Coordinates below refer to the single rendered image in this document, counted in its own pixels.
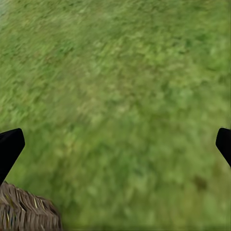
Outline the wicker basket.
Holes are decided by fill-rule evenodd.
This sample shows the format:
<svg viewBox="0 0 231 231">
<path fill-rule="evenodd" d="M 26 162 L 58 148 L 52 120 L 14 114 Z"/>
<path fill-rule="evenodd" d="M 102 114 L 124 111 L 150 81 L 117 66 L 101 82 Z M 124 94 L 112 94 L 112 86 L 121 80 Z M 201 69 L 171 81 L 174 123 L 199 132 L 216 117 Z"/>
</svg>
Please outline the wicker basket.
<svg viewBox="0 0 231 231">
<path fill-rule="evenodd" d="M 0 231 L 64 231 L 57 208 L 41 196 L 9 184 L 0 186 Z"/>
</svg>

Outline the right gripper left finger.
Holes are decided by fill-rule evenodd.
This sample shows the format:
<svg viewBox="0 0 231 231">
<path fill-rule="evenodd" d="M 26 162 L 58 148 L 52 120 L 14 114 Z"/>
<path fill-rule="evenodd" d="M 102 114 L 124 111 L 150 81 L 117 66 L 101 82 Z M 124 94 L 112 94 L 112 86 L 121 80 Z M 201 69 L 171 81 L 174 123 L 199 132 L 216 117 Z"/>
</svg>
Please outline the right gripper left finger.
<svg viewBox="0 0 231 231">
<path fill-rule="evenodd" d="M 25 147 L 21 128 L 0 133 L 0 186 Z"/>
</svg>

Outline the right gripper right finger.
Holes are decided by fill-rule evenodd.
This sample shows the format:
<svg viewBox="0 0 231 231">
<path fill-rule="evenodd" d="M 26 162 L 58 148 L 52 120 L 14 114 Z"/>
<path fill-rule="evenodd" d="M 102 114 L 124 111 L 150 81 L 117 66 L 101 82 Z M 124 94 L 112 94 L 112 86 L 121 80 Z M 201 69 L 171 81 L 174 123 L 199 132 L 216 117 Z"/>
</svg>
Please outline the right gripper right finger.
<svg viewBox="0 0 231 231">
<path fill-rule="evenodd" d="M 226 161 L 231 167 L 231 130 L 220 128 L 218 131 L 216 146 L 222 153 Z"/>
</svg>

